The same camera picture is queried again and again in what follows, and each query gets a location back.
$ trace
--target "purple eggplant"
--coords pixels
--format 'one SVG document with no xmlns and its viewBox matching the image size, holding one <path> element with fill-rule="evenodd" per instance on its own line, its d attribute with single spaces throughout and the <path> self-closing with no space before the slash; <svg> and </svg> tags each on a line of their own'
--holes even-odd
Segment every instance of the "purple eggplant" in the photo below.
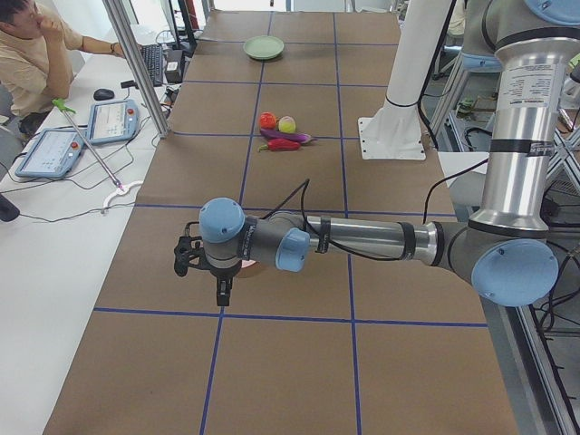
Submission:
<svg viewBox="0 0 580 435">
<path fill-rule="evenodd" d="M 270 130 L 270 129 L 260 129 L 260 133 L 267 139 L 288 139 L 292 142 L 298 143 L 308 143 L 312 140 L 316 140 L 309 134 L 306 133 L 283 133 L 279 130 Z"/>
</svg>

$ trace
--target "metal rod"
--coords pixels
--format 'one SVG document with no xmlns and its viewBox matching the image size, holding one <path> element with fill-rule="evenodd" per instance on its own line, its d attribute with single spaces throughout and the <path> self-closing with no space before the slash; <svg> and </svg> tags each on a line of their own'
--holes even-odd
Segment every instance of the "metal rod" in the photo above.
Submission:
<svg viewBox="0 0 580 435">
<path fill-rule="evenodd" d="M 133 32 L 131 30 L 131 24 L 129 22 L 129 17 L 127 16 L 127 11 L 119 1 L 114 0 L 102 0 L 105 9 L 107 9 L 107 14 L 111 20 L 113 29 L 119 38 L 119 43 L 125 54 L 125 59 L 133 73 L 135 82 L 139 85 L 141 95 L 143 100 L 145 100 L 145 105 L 149 110 L 150 116 L 155 122 L 155 127 L 157 128 L 157 133 L 163 139 L 167 137 L 169 133 L 169 126 L 167 120 L 161 111 L 160 102 L 157 98 L 149 74 L 145 67 L 145 62 L 140 54 L 139 46 L 135 41 Z"/>
<path fill-rule="evenodd" d="M 107 172 L 107 175 L 109 176 L 109 178 L 111 179 L 111 181 L 113 182 L 113 184 L 117 188 L 122 189 L 122 184 L 119 181 L 119 179 L 117 177 L 115 177 L 115 174 L 113 174 L 112 171 L 109 169 L 109 167 L 105 163 L 105 160 L 103 160 L 101 158 L 101 156 L 97 153 L 97 151 L 95 150 L 95 148 L 92 147 L 91 143 L 86 138 L 86 136 L 84 135 L 84 133 L 81 131 L 81 129 L 79 129 L 78 125 L 76 125 L 76 123 L 73 121 L 73 118 L 71 118 L 71 115 L 69 115 L 66 111 L 61 111 L 61 113 L 64 115 L 64 117 L 66 118 L 66 120 L 71 123 L 71 125 L 74 128 L 74 130 L 76 131 L 76 133 L 79 136 L 81 136 L 82 141 L 87 146 L 87 148 L 89 149 L 89 151 L 92 153 L 92 155 L 94 156 L 94 158 L 97 159 L 97 161 L 102 166 L 102 168 L 105 169 L 105 172 Z"/>
</svg>

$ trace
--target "red bell pepper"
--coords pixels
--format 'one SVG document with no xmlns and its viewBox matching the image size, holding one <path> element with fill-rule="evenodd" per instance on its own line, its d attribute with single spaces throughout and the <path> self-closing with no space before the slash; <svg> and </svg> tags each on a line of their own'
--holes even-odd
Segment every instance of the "red bell pepper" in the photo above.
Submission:
<svg viewBox="0 0 580 435">
<path fill-rule="evenodd" d="M 288 139 L 271 139 L 267 145 L 262 145 L 258 148 L 258 152 L 262 150 L 271 151 L 296 151 L 300 149 L 300 143 Z"/>
</svg>

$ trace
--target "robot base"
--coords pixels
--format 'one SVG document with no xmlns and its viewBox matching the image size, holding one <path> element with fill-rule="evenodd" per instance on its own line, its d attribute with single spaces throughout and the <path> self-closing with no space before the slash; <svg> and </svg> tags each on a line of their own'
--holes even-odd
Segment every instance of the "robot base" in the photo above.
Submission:
<svg viewBox="0 0 580 435">
<path fill-rule="evenodd" d="M 380 108 L 373 118 L 359 118 L 359 140 L 365 160 L 425 160 L 421 143 L 421 126 L 416 116 L 393 122 Z"/>
</svg>

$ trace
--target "label sticker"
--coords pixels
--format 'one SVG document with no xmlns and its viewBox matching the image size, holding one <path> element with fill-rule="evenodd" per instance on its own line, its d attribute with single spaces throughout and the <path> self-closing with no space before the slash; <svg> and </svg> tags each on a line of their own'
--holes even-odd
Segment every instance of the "label sticker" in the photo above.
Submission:
<svg viewBox="0 0 580 435">
<path fill-rule="evenodd" d="M 557 110 L 558 86 L 562 83 L 560 64 L 539 64 L 509 68 L 501 74 L 498 110 L 548 108 Z"/>
</svg>

